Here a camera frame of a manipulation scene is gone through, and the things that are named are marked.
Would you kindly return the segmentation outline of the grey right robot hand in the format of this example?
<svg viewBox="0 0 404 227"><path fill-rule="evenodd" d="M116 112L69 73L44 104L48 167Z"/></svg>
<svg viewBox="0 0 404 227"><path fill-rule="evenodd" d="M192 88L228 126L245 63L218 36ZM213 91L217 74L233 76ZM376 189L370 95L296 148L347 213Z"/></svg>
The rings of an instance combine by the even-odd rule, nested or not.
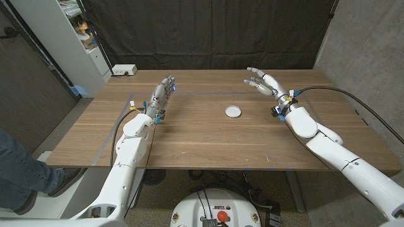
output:
<svg viewBox="0 0 404 227"><path fill-rule="evenodd" d="M277 106L271 108L274 117L285 117L291 111L299 108L298 101L274 77L255 67L248 67L248 71L256 73L256 77L245 79L245 84L256 88L261 94L272 96Z"/></svg>

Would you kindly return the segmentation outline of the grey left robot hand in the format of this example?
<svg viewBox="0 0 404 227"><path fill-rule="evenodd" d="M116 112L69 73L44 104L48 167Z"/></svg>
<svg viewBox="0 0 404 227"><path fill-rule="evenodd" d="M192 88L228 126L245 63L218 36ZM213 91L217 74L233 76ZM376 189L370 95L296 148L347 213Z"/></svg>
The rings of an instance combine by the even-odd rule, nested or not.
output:
<svg viewBox="0 0 404 227"><path fill-rule="evenodd" d="M164 119L168 100L175 91L175 77L169 74L155 88L150 101L146 105L144 114L151 118Z"/></svg>

